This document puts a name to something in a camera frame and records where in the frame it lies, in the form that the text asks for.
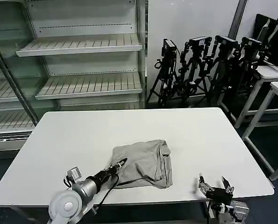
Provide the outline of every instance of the white desk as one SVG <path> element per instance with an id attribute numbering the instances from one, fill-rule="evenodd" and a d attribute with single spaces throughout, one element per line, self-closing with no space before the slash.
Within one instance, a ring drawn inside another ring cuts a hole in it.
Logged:
<path id="1" fill-rule="evenodd" d="M 273 187 L 219 108 L 48 112 L 0 181 L 0 206 L 48 206 L 78 166 L 83 177 L 109 165 L 115 146 L 154 139 L 171 150 L 173 186 L 113 190 L 104 204 L 204 200 L 199 173 L 212 186 L 221 176 L 235 197 L 272 195 Z M 99 203 L 106 189 L 94 197 Z"/>
<path id="2" fill-rule="evenodd" d="M 245 133 L 242 135 L 242 140 L 249 144 L 250 148 L 254 150 L 255 153 L 259 156 L 259 158 L 264 162 L 265 166 L 271 172 L 270 180 L 274 181 L 278 179 L 278 169 L 274 170 L 273 167 L 269 164 L 269 162 L 265 159 L 265 157 L 260 153 L 260 151 L 256 148 L 253 142 L 250 140 L 249 135 L 253 131 L 255 127 L 260 126 L 278 126 L 278 121 L 266 121 L 266 122 L 259 122 L 262 115 L 265 113 L 266 108 L 270 104 L 271 100 L 275 95 L 278 95 L 278 82 L 271 83 L 271 90 L 266 95 L 264 101 L 262 102 L 258 112 L 255 114 L 253 120 L 249 124 L 248 128 L 246 129 Z"/>
<path id="3" fill-rule="evenodd" d="M 250 107 L 252 106 L 253 101 L 255 100 L 261 86 L 265 82 L 278 82 L 278 67 L 275 65 L 269 65 L 266 66 L 259 66 L 257 69 L 258 73 L 260 74 L 260 80 L 256 82 L 254 85 L 254 88 L 252 90 L 252 93 L 250 94 L 245 106 L 243 107 L 239 117 L 236 119 L 234 116 L 231 116 L 233 120 L 235 120 L 235 128 L 239 128 L 241 125 L 243 119 L 247 115 L 254 115 L 257 110 L 255 111 L 249 111 Z M 278 109 L 269 109 L 266 110 L 266 113 L 278 113 Z"/>

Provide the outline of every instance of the white wall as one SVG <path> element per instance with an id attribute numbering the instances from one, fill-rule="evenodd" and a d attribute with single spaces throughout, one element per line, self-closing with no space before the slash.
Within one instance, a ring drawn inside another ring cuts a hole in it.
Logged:
<path id="1" fill-rule="evenodd" d="M 147 94 L 159 70 L 163 39 L 171 39 L 182 51 L 189 39 L 228 35 L 239 0 L 149 0 Z"/>
<path id="2" fill-rule="evenodd" d="M 278 0 L 248 0 L 236 36 L 237 41 L 241 41 L 244 36 L 252 36 L 257 14 L 263 14 L 273 19 L 277 19 Z"/>

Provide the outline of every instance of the black tripod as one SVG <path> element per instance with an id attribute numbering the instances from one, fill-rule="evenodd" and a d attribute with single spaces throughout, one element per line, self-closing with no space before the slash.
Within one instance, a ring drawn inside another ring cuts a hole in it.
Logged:
<path id="1" fill-rule="evenodd" d="M 177 59 L 176 46 L 173 44 L 172 41 L 164 39 L 162 47 L 162 57 L 163 59 L 158 59 L 157 63 L 154 65 L 154 67 L 156 69 L 160 69 L 160 71 L 147 98 L 148 103 L 152 94 L 156 94 L 158 96 L 158 108 L 168 107 L 170 98 L 173 97 L 172 83 L 174 78 L 177 78 L 175 72 Z M 158 81 L 162 82 L 159 93 L 155 92 Z"/>
<path id="2" fill-rule="evenodd" d="M 202 61 L 201 59 L 207 57 L 211 40 L 212 40 L 211 37 L 198 37 L 198 38 L 190 39 L 189 42 L 185 43 L 184 51 L 181 52 L 180 63 L 182 64 L 182 67 L 178 70 L 180 76 L 177 77 L 173 88 L 178 93 L 178 95 L 181 96 L 182 104 L 184 105 L 186 105 L 186 100 L 190 96 L 196 94 L 197 88 L 200 88 L 207 95 L 207 85 L 205 81 L 206 76 L 204 75 L 205 61 Z M 192 49 L 193 55 L 189 59 L 189 62 L 186 63 L 185 56 L 189 52 L 190 48 Z M 189 76 L 185 80 L 185 74 L 189 70 L 190 66 L 191 69 L 190 69 Z M 200 69 L 199 78 L 197 78 L 194 81 L 193 79 L 197 67 L 199 67 Z"/>
<path id="3" fill-rule="evenodd" d="M 229 78 L 229 85 L 226 87 L 223 103 L 231 112 L 232 102 L 240 92 L 249 95 L 254 83 L 260 78 L 256 73 L 258 62 L 256 56 L 262 50 L 262 43 L 252 38 L 243 37 L 241 50 L 244 49 L 245 55 L 232 63 L 232 71 Z"/>
<path id="4" fill-rule="evenodd" d="M 219 96 L 223 86 L 227 86 L 232 61 L 232 59 L 229 59 L 229 56 L 232 53 L 233 49 L 236 49 L 235 60 L 237 58 L 240 58 L 239 50 L 237 50 L 239 47 L 237 41 L 234 41 L 225 36 L 218 35 L 215 37 L 211 58 L 214 57 L 218 44 L 220 44 L 220 52 L 218 54 L 218 57 L 214 61 L 209 61 L 209 65 L 206 71 L 206 74 L 209 74 L 211 69 L 218 63 L 218 67 L 215 71 L 213 79 L 211 80 L 211 86 L 208 91 L 209 97 L 211 99 L 215 96 Z"/>

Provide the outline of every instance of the gray cloth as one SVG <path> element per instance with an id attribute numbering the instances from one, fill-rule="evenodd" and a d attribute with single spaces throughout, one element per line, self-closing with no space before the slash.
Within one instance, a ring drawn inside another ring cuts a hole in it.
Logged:
<path id="1" fill-rule="evenodd" d="M 118 171 L 119 182 L 116 189 L 155 186 L 160 189 L 170 187 L 172 168 L 170 149 L 164 140 L 138 142 L 133 145 L 113 149 L 112 165 L 127 158 Z"/>

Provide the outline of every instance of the empty shelf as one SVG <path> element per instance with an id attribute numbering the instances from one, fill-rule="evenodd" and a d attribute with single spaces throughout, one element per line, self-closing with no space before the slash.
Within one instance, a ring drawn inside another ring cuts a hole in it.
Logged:
<path id="1" fill-rule="evenodd" d="M 0 133 L 32 131 L 34 127 L 24 110 L 0 112 Z"/>
<path id="2" fill-rule="evenodd" d="M 34 86 L 38 83 L 38 78 L 22 78 L 19 79 L 19 84 L 26 97 L 34 95 Z M 19 101 L 13 92 L 8 81 L 0 79 L 0 103 L 17 102 Z"/>
<path id="3" fill-rule="evenodd" d="M 100 111 L 100 110 L 135 110 L 140 109 L 140 103 L 86 105 L 86 106 L 63 106 L 61 111 Z"/>
<path id="4" fill-rule="evenodd" d="M 80 76 L 52 76 L 36 99 L 62 99 L 141 93 L 137 72 Z"/>
<path id="5" fill-rule="evenodd" d="M 92 35 L 37 38 L 16 52 L 19 57 L 81 54 L 95 52 L 138 51 L 142 49 L 136 34 Z"/>

